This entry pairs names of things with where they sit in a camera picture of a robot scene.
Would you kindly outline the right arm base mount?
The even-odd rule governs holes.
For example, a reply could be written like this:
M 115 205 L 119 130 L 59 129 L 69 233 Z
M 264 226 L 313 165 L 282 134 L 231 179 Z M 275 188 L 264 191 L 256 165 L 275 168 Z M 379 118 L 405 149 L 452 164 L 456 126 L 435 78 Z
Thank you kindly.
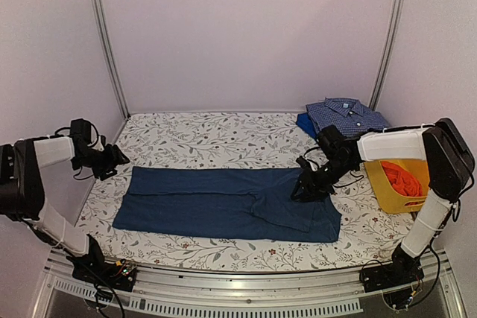
M 412 258 L 399 247 L 392 254 L 390 263 L 383 264 L 373 259 L 364 264 L 359 273 L 359 281 L 365 293 L 390 290 L 384 293 L 382 298 L 394 311 L 411 307 L 423 286 L 423 278 L 420 257 Z

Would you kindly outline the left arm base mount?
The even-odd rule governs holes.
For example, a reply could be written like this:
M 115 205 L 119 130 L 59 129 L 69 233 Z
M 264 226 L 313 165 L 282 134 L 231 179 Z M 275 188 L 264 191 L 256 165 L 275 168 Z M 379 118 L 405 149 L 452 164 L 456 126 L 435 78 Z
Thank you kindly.
M 87 254 L 69 256 L 68 259 L 73 263 L 72 276 L 77 280 L 124 292 L 133 291 L 137 276 L 136 266 L 124 259 L 115 263 L 106 261 L 96 242 L 89 242 Z

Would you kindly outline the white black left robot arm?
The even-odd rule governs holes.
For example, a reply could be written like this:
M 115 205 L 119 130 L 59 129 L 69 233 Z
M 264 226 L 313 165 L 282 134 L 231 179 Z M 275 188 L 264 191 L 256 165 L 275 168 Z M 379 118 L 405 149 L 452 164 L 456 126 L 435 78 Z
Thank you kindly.
M 1 214 L 25 224 L 42 242 L 74 257 L 90 254 L 97 244 L 74 227 L 48 202 L 41 170 L 70 162 L 74 171 L 92 171 L 104 181 L 130 160 L 116 144 L 108 144 L 96 126 L 83 118 L 52 136 L 20 139 L 1 146 Z

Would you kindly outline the grey blue garment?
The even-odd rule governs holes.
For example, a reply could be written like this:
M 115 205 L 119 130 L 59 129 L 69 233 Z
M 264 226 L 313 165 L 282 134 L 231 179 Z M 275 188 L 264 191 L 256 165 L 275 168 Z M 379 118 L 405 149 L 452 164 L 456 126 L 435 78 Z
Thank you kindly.
M 292 200 L 300 173 L 135 167 L 113 227 L 199 238 L 336 242 L 341 214 L 329 197 Z

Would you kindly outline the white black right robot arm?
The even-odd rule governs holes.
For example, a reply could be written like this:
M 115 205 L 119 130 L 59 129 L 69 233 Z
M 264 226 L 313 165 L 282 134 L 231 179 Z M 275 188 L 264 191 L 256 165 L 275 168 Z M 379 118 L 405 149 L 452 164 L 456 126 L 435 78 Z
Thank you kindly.
M 344 175 L 363 166 L 381 209 L 417 215 L 385 270 L 389 283 L 401 285 L 448 220 L 458 219 L 461 196 L 475 184 L 476 161 L 467 143 L 449 118 L 353 137 L 330 125 L 317 134 L 317 143 L 327 161 L 317 165 L 305 156 L 297 159 L 302 173 L 292 200 L 310 202 L 334 194 Z

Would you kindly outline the blue checkered button shirt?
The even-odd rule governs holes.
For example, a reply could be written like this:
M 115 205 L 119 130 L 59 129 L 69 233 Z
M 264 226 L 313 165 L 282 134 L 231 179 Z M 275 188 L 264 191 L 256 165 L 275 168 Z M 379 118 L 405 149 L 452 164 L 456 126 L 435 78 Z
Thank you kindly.
M 369 130 L 390 128 L 385 117 L 354 98 L 326 98 L 306 105 L 307 114 L 316 133 L 334 125 L 346 137 L 357 136 Z

